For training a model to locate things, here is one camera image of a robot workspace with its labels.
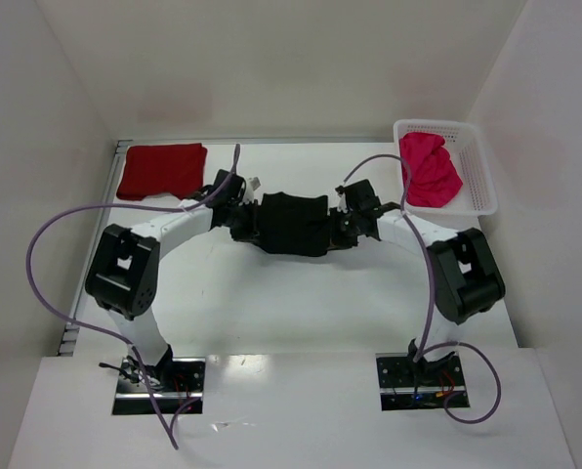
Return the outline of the black t-shirt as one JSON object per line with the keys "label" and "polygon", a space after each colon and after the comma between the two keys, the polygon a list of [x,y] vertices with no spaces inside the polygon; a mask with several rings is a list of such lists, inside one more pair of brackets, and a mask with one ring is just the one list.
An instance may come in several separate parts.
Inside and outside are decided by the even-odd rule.
{"label": "black t-shirt", "polygon": [[269,254],[324,256],[330,246],[328,196],[266,193],[257,210],[257,245]]}

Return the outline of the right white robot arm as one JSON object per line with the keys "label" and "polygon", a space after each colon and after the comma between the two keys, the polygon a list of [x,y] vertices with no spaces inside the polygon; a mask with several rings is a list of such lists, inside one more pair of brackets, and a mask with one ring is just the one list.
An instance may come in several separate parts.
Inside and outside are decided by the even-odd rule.
{"label": "right white robot arm", "polygon": [[332,243],[357,245],[362,235],[394,245],[425,262],[429,306],[421,334],[408,346],[413,375],[435,374],[454,354],[462,325],[486,313],[506,294],[505,282],[481,230],[461,232],[408,215],[395,202],[382,203],[368,180],[340,186]]}

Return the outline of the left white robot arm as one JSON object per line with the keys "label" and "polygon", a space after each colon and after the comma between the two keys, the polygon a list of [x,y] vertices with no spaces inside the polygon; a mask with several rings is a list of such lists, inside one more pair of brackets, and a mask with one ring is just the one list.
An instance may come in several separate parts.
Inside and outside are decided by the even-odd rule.
{"label": "left white robot arm", "polygon": [[152,303],[160,261],[214,228],[234,228],[256,207],[258,178],[221,170],[212,185],[190,195],[176,210],[132,227],[107,226],[85,280],[85,291],[108,311],[128,341],[128,360],[149,379],[169,384],[177,374],[173,351],[161,335]]}

